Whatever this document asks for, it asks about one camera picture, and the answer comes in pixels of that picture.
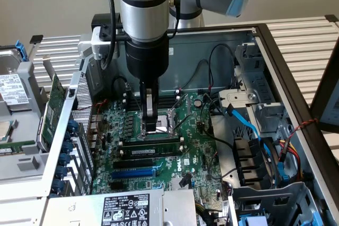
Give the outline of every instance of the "gray wall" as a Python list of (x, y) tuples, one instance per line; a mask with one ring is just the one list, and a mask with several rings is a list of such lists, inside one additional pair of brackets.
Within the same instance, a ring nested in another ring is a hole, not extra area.
[[(115, 0), (117, 11), (119, 0)], [(17, 39), (28, 45), (34, 34), (45, 36), (90, 32), (95, 13), (108, 12), (108, 0), (0, 0), (0, 44)], [(238, 19), (204, 12), (206, 24), (292, 17), (339, 16), (338, 0), (249, 0)]]

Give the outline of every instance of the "robotic arm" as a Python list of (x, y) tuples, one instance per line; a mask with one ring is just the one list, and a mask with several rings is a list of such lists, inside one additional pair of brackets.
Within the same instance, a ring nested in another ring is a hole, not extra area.
[(146, 131), (156, 129), (158, 79), (168, 67), (169, 12), (176, 16), (178, 26), (179, 19), (194, 19), (195, 15), (201, 14), (203, 8), (239, 16), (246, 2), (247, 0), (181, 0), (181, 10), (177, 8), (174, 11), (170, 8), (169, 0), (120, 0), (123, 29), (131, 38), (125, 42), (127, 67), (140, 80), (142, 122)]

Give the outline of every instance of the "power supply label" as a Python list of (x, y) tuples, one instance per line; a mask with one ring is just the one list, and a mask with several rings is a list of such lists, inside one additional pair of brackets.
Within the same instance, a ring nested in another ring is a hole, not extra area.
[(149, 194), (106, 197), (101, 226), (149, 226)]

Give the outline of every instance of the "blue pcie slot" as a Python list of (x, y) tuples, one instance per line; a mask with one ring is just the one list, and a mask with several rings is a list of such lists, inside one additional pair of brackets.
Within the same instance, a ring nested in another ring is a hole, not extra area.
[(134, 178), (134, 177), (155, 177), (155, 171), (156, 170), (153, 168), (113, 171), (112, 179)]

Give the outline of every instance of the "screw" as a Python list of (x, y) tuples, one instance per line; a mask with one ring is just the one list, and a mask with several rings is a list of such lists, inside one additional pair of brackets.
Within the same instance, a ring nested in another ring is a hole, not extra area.
[(251, 101), (254, 101), (256, 99), (256, 95), (255, 94), (249, 94), (248, 99), (250, 99)]

